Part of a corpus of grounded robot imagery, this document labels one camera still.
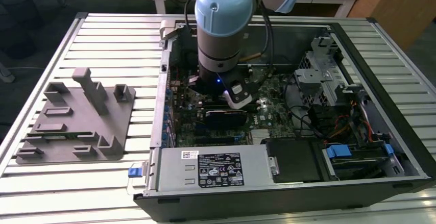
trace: blue release tab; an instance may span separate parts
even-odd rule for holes
[[[347,145],[332,145],[327,149],[327,154],[329,158],[335,157],[347,157],[352,155],[352,152],[349,151],[349,148]]]
[[[129,178],[143,177],[143,168],[129,168]]]
[[[248,24],[253,0],[196,0],[196,20],[201,30],[213,37],[236,34]]]
[[[325,151],[327,151],[327,155],[328,155],[328,157],[329,157],[331,159],[335,158],[335,151],[333,151],[333,149],[332,149],[332,148],[327,148]]]
[[[384,148],[387,150],[388,155],[389,156],[393,155],[393,148],[392,148],[391,144],[384,144]]]

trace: power supply label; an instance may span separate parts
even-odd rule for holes
[[[233,187],[244,185],[240,154],[199,155],[199,186]]]

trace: blue latch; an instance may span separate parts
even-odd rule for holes
[[[388,155],[392,156],[393,155],[393,148],[392,148],[391,144],[384,144],[384,148],[387,150]]]
[[[143,168],[129,168],[129,178],[143,177]]]
[[[325,151],[329,158],[347,157],[352,155],[347,145],[332,145]]]

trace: metal bracket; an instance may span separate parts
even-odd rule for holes
[[[268,164],[271,169],[271,174],[273,176],[280,175],[279,165],[277,165],[277,158],[276,157],[268,157]]]
[[[168,40],[177,35],[177,26],[175,20],[163,20],[161,27],[159,29],[159,33],[161,36],[161,40]]]

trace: aluminum slotted table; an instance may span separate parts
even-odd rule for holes
[[[0,219],[9,223],[155,223],[128,195],[127,170],[148,159],[156,85],[163,50],[161,21],[181,15],[79,14],[60,43],[41,79],[0,146]],[[431,153],[436,154],[436,89],[379,24],[367,19],[272,17],[272,22],[336,21],[345,30],[385,90]],[[351,65],[345,67],[355,82]],[[127,154],[119,161],[80,164],[17,165],[15,153],[44,106],[49,81],[79,84],[69,78],[75,67],[89,67],[104,86],[127,84],[136,99]],[[132,192],[144,188],[132,181]],[[201,223],[433,223],[436,191],[399,195],[368,208],[285,215],[252,216]]]

